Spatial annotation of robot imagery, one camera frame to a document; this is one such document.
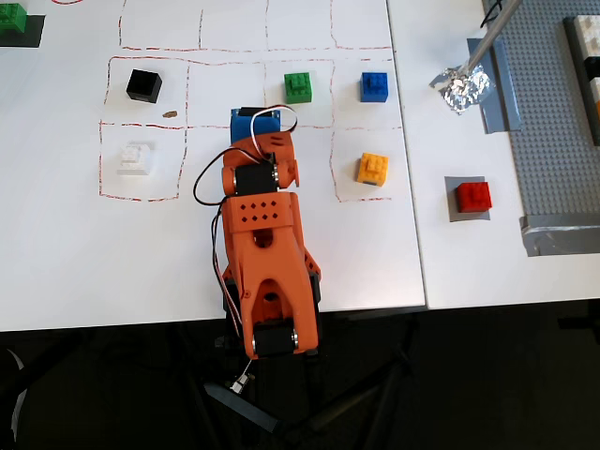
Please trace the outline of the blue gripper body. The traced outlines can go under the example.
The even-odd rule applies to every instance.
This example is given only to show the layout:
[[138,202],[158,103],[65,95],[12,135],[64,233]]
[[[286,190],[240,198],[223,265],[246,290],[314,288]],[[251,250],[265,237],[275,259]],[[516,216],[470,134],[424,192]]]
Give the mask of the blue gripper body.
[[[231,110],[230,134],[231,143],[237,143],[250,136],[250,122],[255,113],[262,107],[242,107]],[[254,121],[253,130],[256,135],[280,131],[280,111],[262,112]]]

